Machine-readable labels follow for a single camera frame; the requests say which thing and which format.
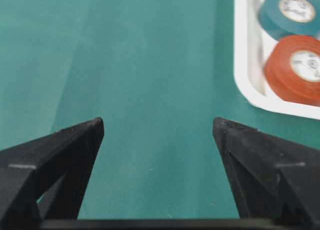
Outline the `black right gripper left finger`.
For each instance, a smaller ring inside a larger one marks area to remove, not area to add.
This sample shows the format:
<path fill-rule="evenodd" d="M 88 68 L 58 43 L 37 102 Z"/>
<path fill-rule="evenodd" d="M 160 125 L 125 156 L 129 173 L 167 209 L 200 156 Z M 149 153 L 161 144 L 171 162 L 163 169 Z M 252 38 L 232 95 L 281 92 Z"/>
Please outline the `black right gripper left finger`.
<path fill-rule="evenodd" d="M 103 138 L 97 117 L 3 149 L 1 222 L 76 219 Z"/>

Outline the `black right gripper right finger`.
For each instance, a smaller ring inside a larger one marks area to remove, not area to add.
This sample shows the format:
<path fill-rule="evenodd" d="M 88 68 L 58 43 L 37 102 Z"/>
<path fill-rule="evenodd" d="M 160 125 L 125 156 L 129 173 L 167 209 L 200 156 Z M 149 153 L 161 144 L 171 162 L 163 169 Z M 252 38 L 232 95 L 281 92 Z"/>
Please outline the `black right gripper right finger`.
<path fill-rule="evenodd" d="M 319 222 L 318 149 L 221 117 L 212 133 L 240 217 Z"/>

